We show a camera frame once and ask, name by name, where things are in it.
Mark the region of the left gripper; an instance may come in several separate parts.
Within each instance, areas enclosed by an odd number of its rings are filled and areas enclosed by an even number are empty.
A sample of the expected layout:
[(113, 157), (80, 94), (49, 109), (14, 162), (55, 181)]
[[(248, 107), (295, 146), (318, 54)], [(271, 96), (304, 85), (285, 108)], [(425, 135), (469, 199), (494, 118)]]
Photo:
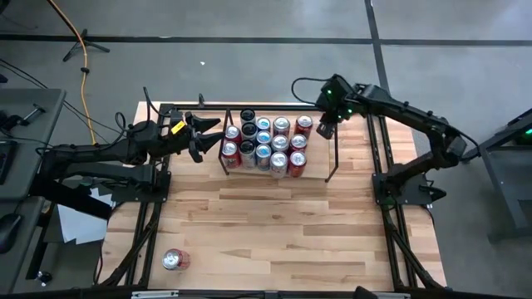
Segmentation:
[[(173, 135), (170, 129), (178, 122), (184, 121), (186, 126)], [(200, 118), (190, 111), (185, 114), (180, 110), (170, 112), (170, 128), (168, 134), (161, 137), (160, 150), (163, 153), (180, 153), (189, 150), (189, 154), (195, 163), (202, 163), (203, 152), (206, 154), (213, 146), (224, 138), (223, 132), (200, 134), (212, 129), (220, 123), (220, 118)], [(192, 128), (199, 133), (192, 136)]]

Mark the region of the black keyboard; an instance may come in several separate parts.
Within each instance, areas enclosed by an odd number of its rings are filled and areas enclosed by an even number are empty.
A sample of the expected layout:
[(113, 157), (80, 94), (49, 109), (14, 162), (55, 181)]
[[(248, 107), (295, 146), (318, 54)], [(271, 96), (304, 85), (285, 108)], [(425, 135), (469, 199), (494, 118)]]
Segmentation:
[(4, 184), (9, 174), (16, 151), (16, 141), (0, 140), (0, 185)]

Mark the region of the white paper sheets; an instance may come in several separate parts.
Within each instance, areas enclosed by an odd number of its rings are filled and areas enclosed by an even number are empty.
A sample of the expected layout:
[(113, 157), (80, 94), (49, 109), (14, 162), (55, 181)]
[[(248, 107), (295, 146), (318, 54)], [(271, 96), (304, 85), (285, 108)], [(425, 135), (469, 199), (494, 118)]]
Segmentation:
[(58, 214), (64, 243), (74, 241), (79, 245), (105, 238), (107, 220), (62, 205), (58, 206)]

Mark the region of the grey equipment stand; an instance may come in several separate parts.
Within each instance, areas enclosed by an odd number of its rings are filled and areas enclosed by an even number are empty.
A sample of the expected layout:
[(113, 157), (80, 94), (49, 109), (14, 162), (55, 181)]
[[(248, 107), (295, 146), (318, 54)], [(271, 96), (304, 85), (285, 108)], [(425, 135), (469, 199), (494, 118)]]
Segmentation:
[(532, 203), (532, 108), (509, 121), (503, 130), (465, 153), (464, 159), (482, 158), (497, 195), (510, 213), (513, 226), (491, 233), (491, 243), (532, 237), (532, 219), (521, 204)]

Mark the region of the wooden shelf black frame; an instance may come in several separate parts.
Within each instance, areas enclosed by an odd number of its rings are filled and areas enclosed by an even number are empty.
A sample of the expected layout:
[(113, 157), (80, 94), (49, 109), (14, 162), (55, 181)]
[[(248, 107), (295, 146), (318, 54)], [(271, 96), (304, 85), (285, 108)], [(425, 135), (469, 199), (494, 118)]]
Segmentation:
[[(302, 178), (305, 179), (322, 179), (325, 180), (330, 177), (330, 173), (334, 170), (334, 164), (330, 159), (335, 161), (337, 155), (335, 154), (335, 144), (333, 140), (326, 140), (319, 136), (315, 132), (316, 124), (318, 123), (321, 114), (317, 111), (310, 110), (259, 110), (255, 109), (258, 113), (258, 117), (267, 117), (273, 121), (277, 116), (284, 116), (291, 122), (290, 136), (293, 135), (293, 127), (295, 121), (300, 115), (308, 115), (313, 119), (313, 130), (310, 135), (310, 144), (308, 145), (305, 155), (308, 157), (308, 162), (305, 170), (302, 173)], [(230, 174), (243, 174), (243, 175), (255, 175), (255, 176), (269, 176), (270, 173), (262, 171), (257, 168), (246, 169), (240, 165), (238, 168), (227, 168), (224, 163), (222, 149), (224, 142), (221, 141), (218, 149), (217, 159), (219, 165), (222, 167), (223, 172), (226, 175)]]

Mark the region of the black tripod base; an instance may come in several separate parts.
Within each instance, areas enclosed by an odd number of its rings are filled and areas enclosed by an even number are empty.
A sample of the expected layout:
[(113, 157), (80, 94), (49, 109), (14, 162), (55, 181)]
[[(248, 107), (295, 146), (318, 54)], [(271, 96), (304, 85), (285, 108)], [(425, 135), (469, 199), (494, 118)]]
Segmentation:
[(109, 53), (111, 50), (107, 47), (100, 46), (94, 42), (91, 42), (87, 39), (88, 31), (86, 29), (83, 29), (80, 37), (82, 42), (77, 41), (74, 43), (74, 45), (71, 47), (70, 51), (62, 58), (63, 62), (67, 62), (70, 60), (78, 51), (82, 51), (83, 49), (87, 47), (94, 47), (95, 49), (98, 49), (100, 51), (103, 51), (105, 53)]

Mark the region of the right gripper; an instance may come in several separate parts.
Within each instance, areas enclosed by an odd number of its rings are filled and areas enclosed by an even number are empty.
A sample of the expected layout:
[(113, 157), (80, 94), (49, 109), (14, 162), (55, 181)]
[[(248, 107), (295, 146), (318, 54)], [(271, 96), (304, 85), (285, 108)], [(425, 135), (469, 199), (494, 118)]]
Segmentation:
[(316, 107), (323, 113), (316, 132), (330, 140), (336, 132), (336, 124), (350, 120), (354, 115), (354, 104), (347, 100), (352, 88), (341, 76), (332, 76), (325, 80)]

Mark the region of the black desk clamp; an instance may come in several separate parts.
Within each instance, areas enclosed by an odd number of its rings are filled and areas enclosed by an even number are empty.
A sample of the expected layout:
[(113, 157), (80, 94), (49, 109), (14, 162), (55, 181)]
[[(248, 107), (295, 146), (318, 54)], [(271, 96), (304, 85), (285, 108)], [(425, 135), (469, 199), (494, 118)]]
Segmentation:
[(17, 125), (28, 126), (33, 116), (47, 112), (45, 108), (38, 104), (34, 104), (33, 107), (34, 110), (24, 117), (20, 115), (6, 115), (3, 111), (0, 111), (0, 129), (9, 131)]

